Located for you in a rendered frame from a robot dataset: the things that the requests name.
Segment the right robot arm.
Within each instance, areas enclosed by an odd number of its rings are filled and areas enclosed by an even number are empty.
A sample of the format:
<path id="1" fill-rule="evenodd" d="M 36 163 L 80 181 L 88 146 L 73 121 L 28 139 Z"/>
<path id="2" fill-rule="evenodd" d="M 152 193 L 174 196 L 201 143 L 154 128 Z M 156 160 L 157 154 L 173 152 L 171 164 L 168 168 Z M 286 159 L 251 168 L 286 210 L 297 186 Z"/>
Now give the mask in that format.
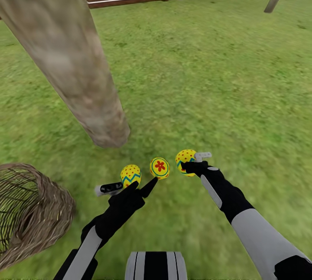
<path id="1" fill-rule="evenodd" d="M 195 173 L 209 195 L 234 228 L 263 280 L 312 280 L 312 261 L 284 238 L 244 197 L 243 192 L 224 179 L 219 168 L 194 154 L 194 162 L 181 162 L 183 170 Z M 23 172 L 25 169 L 14 169 Z M 25 179 L 12 180 L 20 184 Z"/>

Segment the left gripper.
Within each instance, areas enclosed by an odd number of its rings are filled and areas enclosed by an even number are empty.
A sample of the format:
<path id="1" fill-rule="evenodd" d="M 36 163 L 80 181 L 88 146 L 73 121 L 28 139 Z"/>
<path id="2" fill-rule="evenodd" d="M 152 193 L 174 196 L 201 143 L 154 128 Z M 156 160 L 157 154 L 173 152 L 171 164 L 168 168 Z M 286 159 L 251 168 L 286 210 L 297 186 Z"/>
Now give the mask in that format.
<path id="1" fill-rule="evenodd" d="M 112 230 L 119 230 L 133 213 L 145 204 L 143 198 L 148 197 L 158 180 L 154 177 L 141 190 L 137 188 L 139 183 L 135 181 L 119 194 L 110 197 L 110 206 L 104 213 L 106 225 Z"/>

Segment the easter egg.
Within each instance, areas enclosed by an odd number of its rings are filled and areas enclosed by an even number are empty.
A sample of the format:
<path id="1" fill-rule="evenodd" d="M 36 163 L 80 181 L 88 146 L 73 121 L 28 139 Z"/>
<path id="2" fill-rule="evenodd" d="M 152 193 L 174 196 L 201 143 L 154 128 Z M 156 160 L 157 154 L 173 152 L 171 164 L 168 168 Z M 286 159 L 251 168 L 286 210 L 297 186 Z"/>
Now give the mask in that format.
<path id="1" fill-rule="evenodd" d="M 153 177 L 165 179 L 168 177 L 170 167 L 167 161 L 161 157 L 154 158 L 149 165 L 150 172 Z"/>
<path id="2" fill-rule="evenodd" d="M 126 166 L 120 175 L 121 182 L 124 188 L 128 187 L 131 183 L 137 181 L 139 184 L 141 182 L 141 170 L 136 165 Z"/>
<path id="3" fill-rule="evenodd" d="M 195 173 L 187 173 L 186 170 L 183 170 L 182 166 L 181 166 L 181 162 L 183 162 L 183 163 L 194 162 L 194 160 L 195 160 L 194 154 L 195 153 L 197 153 L 197 152 L 194 150 L 183 150 L 183 151 L 178 153 L 178 155 L 176 156 L 176 159 L 175 159 L 175 162 L 176 162 L 176 165 L 177 165 L 179 171 L 188 177 L 195 176 Z"/>

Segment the wicker basket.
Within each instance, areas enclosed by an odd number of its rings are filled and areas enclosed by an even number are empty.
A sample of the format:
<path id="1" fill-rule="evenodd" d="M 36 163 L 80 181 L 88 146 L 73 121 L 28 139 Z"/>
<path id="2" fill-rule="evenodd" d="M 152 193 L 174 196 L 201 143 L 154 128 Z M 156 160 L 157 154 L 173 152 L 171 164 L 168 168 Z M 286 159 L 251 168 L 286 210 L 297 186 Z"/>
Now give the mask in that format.
<path id="1" fill-rule="evenodd" d="M 14 169 L 28 172 L 19 173 Z M 4 170 L 6 172 L 2 173 Z M 0 219 L 0 242 L 4 247 L 4 251 L 0 249 L 2 271 L 54 245 L 69 230 L 75 216 L 76 202 L 69 190 L 31 164 L 0 165 L 0 173 L 0 203 L 10 200 L 7 211 L 7 206 L 0 210 L 0 214 L 4 215 Z M 10 173 L 13 175 L 6 179 L 5 176 Z M 12 180 L 21 179 L 26 181 L 11 183 Z M 37 190 L 25 187 L 28 183 L 34 183 Z M 19 198 L 15 196 L 18 189 L 25 191 Z M 31 194 L 26 198 L 28 193 Z M 12 216 L 10 223 L 6 223 L 7 216 Z"/>

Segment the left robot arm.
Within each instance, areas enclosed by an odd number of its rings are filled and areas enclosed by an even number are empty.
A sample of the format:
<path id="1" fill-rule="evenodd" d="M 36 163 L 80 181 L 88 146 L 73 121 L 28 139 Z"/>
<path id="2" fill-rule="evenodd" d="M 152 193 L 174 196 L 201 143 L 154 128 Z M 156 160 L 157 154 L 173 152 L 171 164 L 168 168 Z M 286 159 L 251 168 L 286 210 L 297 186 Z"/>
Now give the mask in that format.
<path id="1" fill-rule="evenodd" d="M 122 182 L 96 186 L 97 197 L 110 194 L 110 206 L 83 228 L 81 246 L 73 249 L 53 280 L 91 280 L 98 265 L 97 251 L 140 209 L 159 179 L 154 177 L 141 190 L 137 181 L 124 188 Z M 142 198 L 143 197 L 143 198 Z"/>

